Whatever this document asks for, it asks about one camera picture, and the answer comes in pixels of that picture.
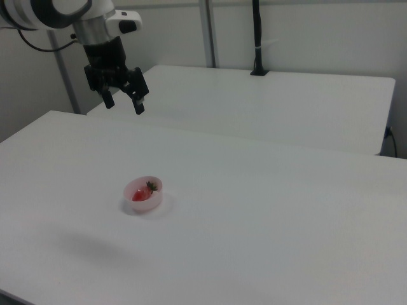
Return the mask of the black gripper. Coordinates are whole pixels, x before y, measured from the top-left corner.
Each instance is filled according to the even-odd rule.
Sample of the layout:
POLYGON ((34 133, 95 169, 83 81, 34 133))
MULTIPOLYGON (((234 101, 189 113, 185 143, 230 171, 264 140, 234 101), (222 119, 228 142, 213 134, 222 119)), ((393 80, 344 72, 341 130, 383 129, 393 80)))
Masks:
POLYGON ((106 43, 85 45, 89 64, 85 74, 92 91, 101 95, 107 109, 114 107, 110 88, 118 88, 132 98, 136 115, 144 112, 144 96, 149 93, 140 68, 126 66, 126 54, 120 37, 106 43))

